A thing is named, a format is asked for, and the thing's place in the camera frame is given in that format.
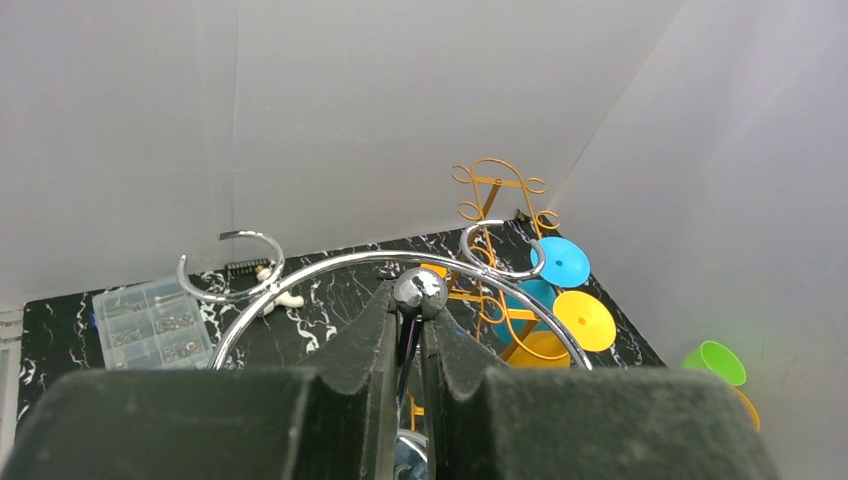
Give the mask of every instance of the metal rod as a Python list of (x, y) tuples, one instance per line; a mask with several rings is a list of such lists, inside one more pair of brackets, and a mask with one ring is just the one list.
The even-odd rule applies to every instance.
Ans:
[(550, 310), (542, 303), (533, 297), (527, 295), (524, 291), (513, 285), (511, 282), (502, 279), (496, 272), (484, 270), (476, 265), (460, 262), (452, 258), (433, 255), (430, 253), (406, 252), (406, 251), (391, 251), (377, 250), (367, 252), (354, 252), (346, 255), (328, 258), (312, 265), (291, 273), (287, 277), (279, 280), (268, 287), (268, 290), (256, 298), (247, 308), (242, 310), (238, 318), (227, 328), (221, 341), (215, 347), (212, 358), (209, 360), (208, 368), (219, 369), (224, 365), (227, 355), (233, 349), (238, 339), (253, 321), (254, 317), (259, 315), (262, 310), (268, 306), (282, 292), (291, 290), (295, 285), (316, 277), (322, 273), (330, 272), (337, 268), (349, 267), (369, 262), (411, 262), (411, 263), (429, 263), (439, 265), (441, 267), (455, 270), (464, 275), (468, 275), (475, 279), (481, 280), (483, 283), (492, 288), (503, 290), (507, 295), (515, 298), (519, 303), (526, 307), (531, 312), (535, 313), (539, 320), (551, 329), (554, 335), (565, 345), (565, 348), (571, 354), (575, 363), (587, 370), (592, 369), (592, 362), (589, 360), (586, 352), (577, 343), (577, 340), (568, 331), (559, 319), (557, 319)]
[(403, 363), (400, 366), (400, 374), (398, 375), (398, 406), (403, 403), (403, 396), (406, 395), (406, 385), (409, 383), (409, 372), (412, 371), (412, 365), (415, 363), (415, 347), (418, 345), (418, 339), (421, 337), (421, 330), (424, 328), (424, 321), (420, 318), (404, 319), (404, 322), (409, 321), (411, 328), (409, 329), (409, 337), (406, 342), (406, 352), (404, 353)]
[(489, 189), (489, 195), (486, 197), (486, 203), (483, 204), (483, 208), (480, 213), (483, 214), (483, 218), (480, 220), (485, 220), (486, 215), (489, 214), (489, 210), (492, 208), (492, 204), (495, 203), (495, 197), (498, 196), (498, 191), (501, 189), (501, 179), (496, 179), (495, 184), (492, 185), (492, 188)]
[(400, 368), (403, 365), (403, 362), (406, 360), (406, 354), (409, 350), (409, 333), (412, 330), (412, 322), (415, 321), (413, 317), (405, 317), (400, 312), (397, 314), (398, 323), (400, 327), (400, 336), (397, 341), (397, 366)]

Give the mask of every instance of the chrome hook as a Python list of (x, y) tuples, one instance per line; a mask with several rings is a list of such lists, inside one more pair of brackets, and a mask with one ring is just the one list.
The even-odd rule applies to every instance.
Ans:
[(530, 247), (536, 252), (536, 255), (539, 257), (539, 262), (530, 270), (525, 272), (508, 272), (506, 270), (500, 270), (498, 268), (492, 267), (488, 265), (486, 262), (483, 262), (479, 258), (474, 255), (474, 252), (471, 251), (471, 246), (468, 244), (468, 239), (475, 233), (477, 230), (484, 227), (500, 227), (506, 223), (504, 220), (483, 220), (480, 222), (471, 225), (462, 231), (462, 235), (459, 237), (459, 248), (462, 249), (462, 253), (465, 254), (465, 258), (468, 259), (469, 262), (474, 264), (474, 266), (478, 268), (482, 268), (486, 272), (497, 275), (499, 277), (506, 278), (512, 281), (519, 280), (527, 280), (530, 278), (538, 277), (540, 273), (542, 273), (542, 269), (545, 268), (545, 251), (542, 250), (542, 246), (539, 245), (539, 242), (535, 239), (530, 239)]
[(283, 274), (283, 266), (285, 265), (286, 259), (283, 256), (283, 249), (280, 247), (280, 244), (277, 243), (276, 240), (265, 235), (264, 233), (254, 232), (252, 230), (234, 230), (231, 232), (224, 232), (218, 235), (218, 240), (229, 240), (231, 238), (255, 238), (257, 240), (262, 240), (271, 246), (274, 250), (275, 258), (271, 260), (276, 262), (274, 269), (271, 270), (271, 275), (263, 280), (259, 285), (249, 289), (242, 290), (234, 293), (225, 293), (225, 294), (214, 294), (209, 293), (205, 290), (201, 290), (195, 287), (191, 281), (188, 279), (188, 275), (185, 273), (186, 263), (188, 259), (185, 255), (180, 257), (179, 263), (177, 263), (177, 282), (179, 282), (180, 287), (186, 291), (192, 297), (207, 302), (207, 303), (232, 303), (237, 302), (239, 300), (245, 300), (248, 298), (255, 297), (260, 293), (266, 292), (271, 289), (271, 287), (280, 279), (280, 276)]

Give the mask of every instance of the clear plastic box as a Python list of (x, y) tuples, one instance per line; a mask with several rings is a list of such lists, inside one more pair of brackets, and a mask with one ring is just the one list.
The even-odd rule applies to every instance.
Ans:
[(212, 342), (176, 277), (92, 299), (107, 370), (204, 368)]

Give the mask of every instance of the metal ball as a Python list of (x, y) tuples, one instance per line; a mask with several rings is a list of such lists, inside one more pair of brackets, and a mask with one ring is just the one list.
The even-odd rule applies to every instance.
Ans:
[(392, 297), (404, 315), (435, 318), (448, 303), (448, 286), (436, 272), (415, 267), (403, 272), (395, 283)]

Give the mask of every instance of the white panel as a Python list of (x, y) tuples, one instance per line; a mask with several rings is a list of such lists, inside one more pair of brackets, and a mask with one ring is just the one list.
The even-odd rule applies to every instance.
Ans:
[(553, 202), (671, 364), (705, 339), (785, 478), (845, 478), (848, 4), (692, 2)]
[(299, 254), (465, 223), (478, 157), (556, 184), (681, 3), (246, 0), (235, 224)]
[(2, 2), (0, 307), (457, 226), (481, 156), (556, 184), (681, 3)]
[(0, 308), (229, 258), (236, 25), (224, 1), (3, 2)]

